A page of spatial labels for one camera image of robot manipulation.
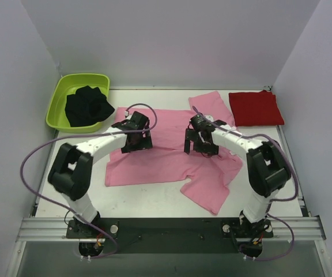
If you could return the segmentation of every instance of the red cloth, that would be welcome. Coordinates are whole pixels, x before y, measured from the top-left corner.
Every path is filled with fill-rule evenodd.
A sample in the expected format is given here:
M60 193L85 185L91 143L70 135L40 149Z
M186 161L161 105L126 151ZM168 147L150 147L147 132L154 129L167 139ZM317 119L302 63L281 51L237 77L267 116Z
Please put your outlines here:
M236 126L284 125L269 91L229 93L229 102Z

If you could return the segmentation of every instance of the black cloth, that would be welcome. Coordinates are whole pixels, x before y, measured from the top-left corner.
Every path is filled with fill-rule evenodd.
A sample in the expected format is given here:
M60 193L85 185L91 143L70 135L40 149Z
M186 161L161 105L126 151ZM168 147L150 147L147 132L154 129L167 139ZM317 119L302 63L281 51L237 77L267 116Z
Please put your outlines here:
M90 126L104 121L114 111L101 90L88 85L66 98L65 113L71 127Z

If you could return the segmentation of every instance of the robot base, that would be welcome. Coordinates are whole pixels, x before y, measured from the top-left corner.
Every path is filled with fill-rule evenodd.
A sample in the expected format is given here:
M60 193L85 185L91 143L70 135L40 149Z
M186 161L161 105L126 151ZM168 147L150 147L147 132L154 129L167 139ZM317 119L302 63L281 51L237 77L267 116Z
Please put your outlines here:
M237 239L258 238L262 233L258 228L262 226L267 227L263 237L273 237L268 219L251 226L241 218L100 218L95 224L117 241L118 253L244 253ZM71 220L66 238L97 238L98 234L78 220ZM93 257L100 250L114 250L108 239L100 248L95 246L96 242L81 242L81 254Z

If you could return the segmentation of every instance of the pink t-shirt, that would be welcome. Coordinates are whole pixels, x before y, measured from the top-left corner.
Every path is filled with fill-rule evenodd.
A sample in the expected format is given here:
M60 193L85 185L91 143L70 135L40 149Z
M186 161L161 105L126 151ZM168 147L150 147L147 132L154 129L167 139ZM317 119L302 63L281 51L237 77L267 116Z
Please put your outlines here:
M189 98L190 106L195 106L214 120L220 119L234 125L234 118L217 91ZM126 108L116 111L115 122L124 119ZM145 108L135 108L150 118L153 114ZM105 185L123 186L181 181L190 178L181 192L204 209L218 214L229 195L227 185L242 167L238 156L220 147L219 155L205 158L192 150L184 153L185 129L194 111L156 110L157 126L151 131L153 148L122 154L118 149L110 154L107 164Z

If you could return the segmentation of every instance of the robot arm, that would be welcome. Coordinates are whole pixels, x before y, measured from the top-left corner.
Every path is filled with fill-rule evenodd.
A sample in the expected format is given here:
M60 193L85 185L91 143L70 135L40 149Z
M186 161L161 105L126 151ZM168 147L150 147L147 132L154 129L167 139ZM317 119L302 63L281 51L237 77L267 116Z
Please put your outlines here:
M63 144L48 174L48 182L77 214L93 222L100 217L87 194L93 164L119 148L123 153L152 148L150 131L119 133L148 127L149 118L135 111L124 121L113 124L100 137L76 145Z
M242 215L252 224L261 222L269 210L271 200L291 178L284 158L272 143L245 138L223 121L217 120L214 123L227 132L211 125L199 115L192 117L190 125L193 128L186 129L184 151L189 153L192 141L193 150L209 156L218 155L219 147L239 155L247 163L249 182L253 189Z

